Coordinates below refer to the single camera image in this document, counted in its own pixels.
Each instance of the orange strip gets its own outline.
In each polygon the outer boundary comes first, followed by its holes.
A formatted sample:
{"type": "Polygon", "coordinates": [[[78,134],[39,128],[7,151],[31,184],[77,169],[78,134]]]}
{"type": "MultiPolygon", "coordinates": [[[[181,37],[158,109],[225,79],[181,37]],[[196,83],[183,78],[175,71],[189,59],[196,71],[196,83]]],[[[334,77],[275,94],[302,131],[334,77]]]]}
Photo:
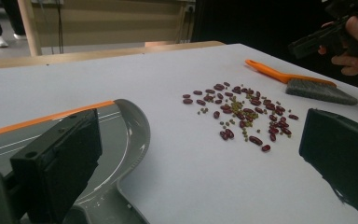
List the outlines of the orange strip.
{"type": "Polygon", "coordinates": [[[39,119],[31,119],[28,121],[24,121],[22,123],[18,123],[18,124],[13,124],[4,128],[0,128],[0,133],[7,133],[16,129],[20,129],[20,128],[24,128],[27,126],[31,126],[34,124],[38,124],[44,121],[48,121],[48,120],[52,120],[52,119],[58,119],[58,118],[62,118],[62,117],[67,117],[71,114],[75,114],[77,112],[83,111],[83,110],[88,110],[88,109],[93,109],[93,108],[98,108],[98,107],[103,107],[106,105],[113,105],[115,102],[114,101],[106,101],[106,102],[102,102],[102,103],[98,103],[95,105],[86,105],[77,109],[72,109],[72,110],[68,110],[65,112],[61,112],[58,114],[53,114],[53,115],[49,115],[49,116],[45,116],[43,118],[39,118],[39,119]]]}

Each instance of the white table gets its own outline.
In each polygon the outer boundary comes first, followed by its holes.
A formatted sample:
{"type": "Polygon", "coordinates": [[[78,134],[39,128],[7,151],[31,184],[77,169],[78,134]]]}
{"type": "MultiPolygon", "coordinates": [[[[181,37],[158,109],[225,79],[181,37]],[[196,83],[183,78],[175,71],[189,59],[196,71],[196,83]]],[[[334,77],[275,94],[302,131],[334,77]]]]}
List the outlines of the white table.
{"type": "MultiPolygon", "coordinates": [[[[255,72],[245,59],[286,73],[322,77],[243,45],[3,68],[0,127],[124,98],[140,106],[151,125],[150,148],[122,183],[150,223],[358,224],[358,212],[341,203],[298,155],[309,108],[358,122],[358,105],[287,95],[284,84],[255,72]],[[234,140],[223,141],[212,105],[208,105],[210,112],[198,115],[201,106],[182,103],[183,94],[224,81],[251,87],[290,108],[300,117],[290,121],[292,137],[279,136],[270,143],[265,133],[268,118],[261,116],[249,134],[260,129],[259,136],[272,146],[270,152],[244,142],[238,133],[234,140]]],[[[357,88],[335,82],[358,98],[357,88]]]]}

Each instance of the hand brush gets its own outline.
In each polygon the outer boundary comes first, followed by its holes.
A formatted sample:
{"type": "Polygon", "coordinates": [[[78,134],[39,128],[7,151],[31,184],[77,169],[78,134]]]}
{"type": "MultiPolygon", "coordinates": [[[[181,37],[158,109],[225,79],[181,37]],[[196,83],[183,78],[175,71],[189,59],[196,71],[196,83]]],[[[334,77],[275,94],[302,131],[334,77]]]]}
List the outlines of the hand brush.
{"type": "Polygon", "coordinates": [[[337,89],[337,85],[334,82],[315,77],[281,73],[262,63],[252,60],[245,60],[245,62],[257,71],[287,84],[287,94],[341,105],[357,105],[358,103],[356,98],[337,89]]]}

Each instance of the dark background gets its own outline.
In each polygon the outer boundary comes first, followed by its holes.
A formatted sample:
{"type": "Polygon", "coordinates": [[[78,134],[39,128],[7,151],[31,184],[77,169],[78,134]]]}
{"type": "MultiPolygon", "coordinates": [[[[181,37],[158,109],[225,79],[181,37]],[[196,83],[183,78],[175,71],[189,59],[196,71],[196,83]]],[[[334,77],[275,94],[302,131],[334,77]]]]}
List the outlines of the dark background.
{"type": "Polygon", "coordinates": [[[314,53],[296,59],[288,45],[313,34],[334,18],[321,0],[197,0],[192,42],[216,40],[249,46],[358,87],[358,76],[346,77],[332,65],[333,54],[314,53]]]}

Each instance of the brush handle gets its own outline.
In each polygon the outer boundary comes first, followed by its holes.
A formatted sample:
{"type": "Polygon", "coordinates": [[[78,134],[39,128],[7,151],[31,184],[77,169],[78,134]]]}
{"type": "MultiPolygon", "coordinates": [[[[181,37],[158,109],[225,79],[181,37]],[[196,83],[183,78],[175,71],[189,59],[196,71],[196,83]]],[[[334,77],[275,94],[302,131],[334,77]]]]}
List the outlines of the brush handle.
{"type": "Polygon", "coordinates": [[[247,60],[245,60],[245,62],[247,64],[249,64],[251,67],[255,68],[257,71],[259,71],[269,77],[278,79],[280,82],[285,83],[285,84],[287,84],[290,81],[290,79],[292,79],[292,78],[298,78],[298,79],[305,79],[305,80],[309,80],[309,81],[321,82],[321,83],[325,83],[325,84],[328,84],[328,85],[331,85],[334,87],[337,86],[334,82],[319,79],[316,77],[304,77],[304,76],[300,76],[300,75],[285,74],[285,73],[279,72],[277,70],[274,70],[262,63],[255,62],[253,60],[247,59],[247,60]]]}

